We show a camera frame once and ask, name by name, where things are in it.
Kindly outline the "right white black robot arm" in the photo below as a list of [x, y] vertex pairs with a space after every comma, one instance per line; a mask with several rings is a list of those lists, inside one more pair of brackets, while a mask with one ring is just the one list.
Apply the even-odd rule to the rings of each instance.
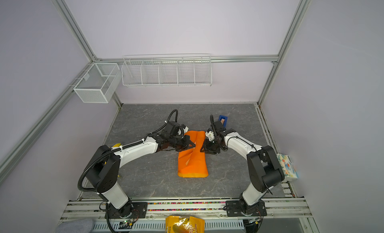
[[206, 132], [201, 151], [219, 154], [232, 149], [247, 160], [251, 183], [240, 195], [239, 206], [236, 209], [245, 215], [250, 215], [261, 205], [263, 196], [285, 179], [275, 150], [269, 145], [256, 145], [240, 136], [235, 130], [226, 129], [222, 122], [215, 121], [212, 115], [210, 123], [211, 127]]

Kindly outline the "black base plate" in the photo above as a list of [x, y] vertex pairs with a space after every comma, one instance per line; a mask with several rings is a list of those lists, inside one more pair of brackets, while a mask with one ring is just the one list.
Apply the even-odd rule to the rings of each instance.
[[112, 204], [108, 204], [106, 217], [109, 219], [143, 219], [146, 217], [147, 209], [147, 202], [128, 202], [121, 209], [116, 209]]
[[260, 200], [249, 206], [244, 200], [226, 201], [223, 207], [228, 217], [264, 217], [267, 215], [265, 202]]

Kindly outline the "grey cloth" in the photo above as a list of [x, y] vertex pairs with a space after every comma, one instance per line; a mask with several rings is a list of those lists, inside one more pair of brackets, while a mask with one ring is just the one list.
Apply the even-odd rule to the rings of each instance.
[[81, 219], [59, 224], [55, 229], [55, 233], [90, 233], [93, 227], [94, 220]]

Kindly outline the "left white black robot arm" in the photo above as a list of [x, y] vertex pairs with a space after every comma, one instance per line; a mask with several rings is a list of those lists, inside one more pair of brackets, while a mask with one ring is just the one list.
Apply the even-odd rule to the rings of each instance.
[[116, 210], [130, 207], [131, 199], [118, 184], [119, 170], [142, 156], [173, 148], [180, 152], [195, 147], [186, 135], [188, 128], [178, 123], [178, 110], [169, 114], [164, 125], [136, 142], [100, 146], [78, 180], [81, 192], [94, 192]]

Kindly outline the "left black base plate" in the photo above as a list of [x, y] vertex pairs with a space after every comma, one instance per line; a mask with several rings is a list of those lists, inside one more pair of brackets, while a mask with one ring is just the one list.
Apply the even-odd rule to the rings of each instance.
[[147, 209], [147, 202], [128, 202], [121, 209], [116, 209], [112, 204], [108, 204], [106, 217], [109, 219], [143, 219], [146, 217]]

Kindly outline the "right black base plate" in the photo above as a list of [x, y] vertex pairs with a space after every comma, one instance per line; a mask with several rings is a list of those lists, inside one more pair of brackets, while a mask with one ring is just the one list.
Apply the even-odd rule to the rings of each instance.
[[260, 200], [249, 206], [244, 200], [226, 201], [223, 207], [228, 217], [264, 217], [267, 215], [265, 202]]

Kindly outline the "blue tape dispenser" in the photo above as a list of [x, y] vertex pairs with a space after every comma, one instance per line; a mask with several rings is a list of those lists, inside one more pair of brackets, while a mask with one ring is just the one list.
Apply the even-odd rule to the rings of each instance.
[[219, 116], [219, 121], [222, 123], [223, 127], [226, 127], [227, 121], [228, 121], [228, 117], [224, 116], [224, 115], [220, 115]]

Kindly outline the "green white tissue pack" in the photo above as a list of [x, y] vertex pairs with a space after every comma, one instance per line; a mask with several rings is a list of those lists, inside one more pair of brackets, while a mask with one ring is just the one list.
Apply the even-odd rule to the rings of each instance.
[[285, 154], [277, 153], [277, 158], [282, 167], [285, 176], [285, 181], [292, 182], [297, 180], [298, 174], [294, 168], [293, 162], [291, 161], [290, 157]]

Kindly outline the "yellow snack bag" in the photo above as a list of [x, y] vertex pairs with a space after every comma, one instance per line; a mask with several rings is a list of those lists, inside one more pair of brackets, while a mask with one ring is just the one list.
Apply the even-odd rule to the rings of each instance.
[[191, 216], [169, 216], [166, 218], [166, 233], [204, 233], [205, 221]]

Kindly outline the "white mesh square basket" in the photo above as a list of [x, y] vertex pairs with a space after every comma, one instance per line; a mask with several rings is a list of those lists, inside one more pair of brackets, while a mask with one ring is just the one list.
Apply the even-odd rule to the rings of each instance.
[[74, 91], [84, 103], [109, 103], [121, 80], [117, 63], [94, 63], [75, 85]]

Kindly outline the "aluminium rail frame base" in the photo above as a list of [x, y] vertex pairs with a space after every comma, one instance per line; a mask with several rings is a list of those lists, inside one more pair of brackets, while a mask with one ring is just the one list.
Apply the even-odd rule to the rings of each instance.
[[264, 218], [311, 218], [312, 213], [303, 198], [263, 199], [254, 213], [242, 213], [237, 199], [155, 199], [133, 201], [130, 218], [164, 220], [171, 215], [194, 216], [204, 220]]

